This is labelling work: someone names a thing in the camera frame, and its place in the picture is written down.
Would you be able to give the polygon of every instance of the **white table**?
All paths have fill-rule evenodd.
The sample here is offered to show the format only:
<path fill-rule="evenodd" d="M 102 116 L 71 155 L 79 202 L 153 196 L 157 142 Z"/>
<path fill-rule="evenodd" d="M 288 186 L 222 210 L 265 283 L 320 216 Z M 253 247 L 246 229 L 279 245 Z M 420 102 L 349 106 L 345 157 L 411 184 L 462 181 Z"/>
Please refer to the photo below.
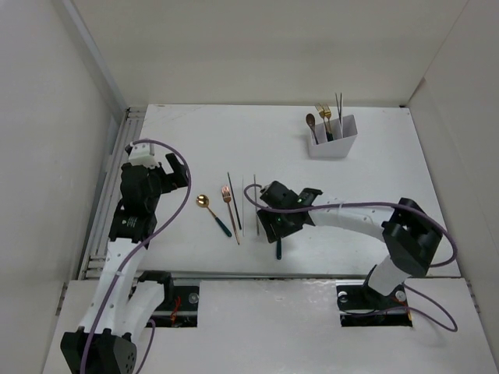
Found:
<path fill-rule="evenodd" d="M 67 374 L 62 335 L 75 331 L 96 281 L 69 284 L 44 374 Z M 413 328 L 341 327 L 334 280 L 204 281 L 197 328 L 157 329 L 141 374 L 497 373 L 463 279 L 413 279 L 408 284 L 440 302 L 458 332 L 413 313 Z M 450 326 L 442 312 L 408 293 L 408 303 Z M 138 359 L 149 341 L 146 329 Z"/>
<path fill-rule="evenodd" d="M 181 215 L 153 240 L 141 269 L 265 275 L 365 275 L 387 254 L 376 239 L 336 228 L 306 227 L 282 242 L 282 260 L 263 230 L 257 236 L 255 210 L 245 201 L 245 236 L 241 245 L 227 238 L 198 194 L 210 197 L 214 212 L 230 227 L 221 187 L 230 171 L 242 213 L 242 177 L 263 185 L 274 180 L 299 193 L 305 187 L 348 201 L 414 199 L 444 223 L 423 152 L 408 109 L 345 108 L 356 118 L 359 135 L 347 158 L 317 161 L 308 157 L 305 123 L 311 107 L 150 105 L 142 138 L 163 141 L 179 150 L 191 167 L 193 194 Z M 165 154 L 157 147 L 157 155 Z M 166 221 L 186 189 L 163 195 L 158 223 Z M 443 239 L 434 262 L 449 258 Z M 429 275 L 460 276 L 456 263 L 431 269 Z"/>

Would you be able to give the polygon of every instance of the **spoon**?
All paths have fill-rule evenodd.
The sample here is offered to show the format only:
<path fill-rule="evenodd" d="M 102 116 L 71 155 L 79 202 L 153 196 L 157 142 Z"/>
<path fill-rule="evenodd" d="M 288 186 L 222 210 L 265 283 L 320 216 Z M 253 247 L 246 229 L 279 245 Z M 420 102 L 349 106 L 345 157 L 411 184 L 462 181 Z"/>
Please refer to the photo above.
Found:
<path fill-rule="evenodd" d="M 227 226 L 224 225 L 224 223 L 222 221 L 220 221 L 220 218 L 218 218 L 217 215 L 215 213 L 213 213 L 213 210 L 210 209 L 210 207 L 209 207 L 209 205 L 210 205 L 210 199 L 208 199 L 208 196 L 206 196 L 206 195 L 199 195 L 196 198 L 196 203 L 197 203 L 198 206 L 200 206 L 202 208 L 208 209 L 208 211 L 211 213 L 211 215 L 213 216 L 213 218 L 217 221 L 218 226 L 220 226 L 220 228 L 224 231 L 224 233 L 228 237 L 230 237 L 230 238 L 232 237 L 231 231 L 227 228 Z"/>
<path fill-rule="evenodd" d="M 319 140 L 317 139 L 317 135 L 315 134 L 315 117 L 313 116 L 312 113 L 309 113 L 305 117 L 306 124 L 310 127 L 310 130 L 312 130 L 313 137 L 315 138 L 315 144 L 319 144 Z"/>

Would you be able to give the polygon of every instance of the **white utensil holder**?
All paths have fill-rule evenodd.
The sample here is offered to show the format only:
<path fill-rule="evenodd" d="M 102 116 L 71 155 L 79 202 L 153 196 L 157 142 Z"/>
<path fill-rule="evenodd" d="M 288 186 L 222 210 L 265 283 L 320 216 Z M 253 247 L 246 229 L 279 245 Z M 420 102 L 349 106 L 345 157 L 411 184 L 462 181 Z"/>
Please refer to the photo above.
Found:
<path fill-rule="evenodd" d="M 315 125 L 315 133 L 319 144 L 315 143 L 312 131 L 309 131 L 309 155 L 312 158 L 345 158 L 357 138 L 357 124 L 353 115 L 343 117 L 343 137 L 338 119 L 330 120 L 333 139 L 328 142 L 324 123 Z"/>

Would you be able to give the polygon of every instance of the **screw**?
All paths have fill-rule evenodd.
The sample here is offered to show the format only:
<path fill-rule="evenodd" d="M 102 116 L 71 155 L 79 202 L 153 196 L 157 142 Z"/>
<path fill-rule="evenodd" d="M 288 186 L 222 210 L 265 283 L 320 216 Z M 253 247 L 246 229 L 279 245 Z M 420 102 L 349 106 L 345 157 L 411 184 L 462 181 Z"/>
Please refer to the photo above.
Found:
<path fill-rule="evenodd" d="M 405 300 L 407 300 L 407 296 L 405 295 L 404 291 L 397 291 L 397 292 L 395 292 L 395 297 L 400 302 L 404 302 Z"/>
<path fill-rule="evenodd" d="M 339 291 L 338 300 L 340 302 L 347 302 L 349 300 L 349 294 L 347 294 L 346 291 Z"/>
<path fill-rule="evenodd" d="M 193 292 L 192 294 L 189 294 L 189 302 L 191 304 L 197 304 L 197 302 L 200 300 L 200 296 Z"/>

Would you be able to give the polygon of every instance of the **white wall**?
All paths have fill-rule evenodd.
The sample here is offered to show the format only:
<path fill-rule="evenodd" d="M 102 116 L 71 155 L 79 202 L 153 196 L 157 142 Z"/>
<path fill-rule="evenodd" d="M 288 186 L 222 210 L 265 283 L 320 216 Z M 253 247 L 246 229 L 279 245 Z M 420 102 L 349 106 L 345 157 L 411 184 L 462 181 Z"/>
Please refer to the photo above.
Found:
<path fill-rule="evenodd" d="M 49 0 L 0 0 L 0 369 L 41 372 L 111 112 Z"/>
<path fill-rule="evenodd" d="M 399 105 L 466 0 L 75 3 L 130 105 Z"/>
<path fill-rule="evenodd" d="M 410 101 L 499 362 L 499 1 L 470 0 Z"/>

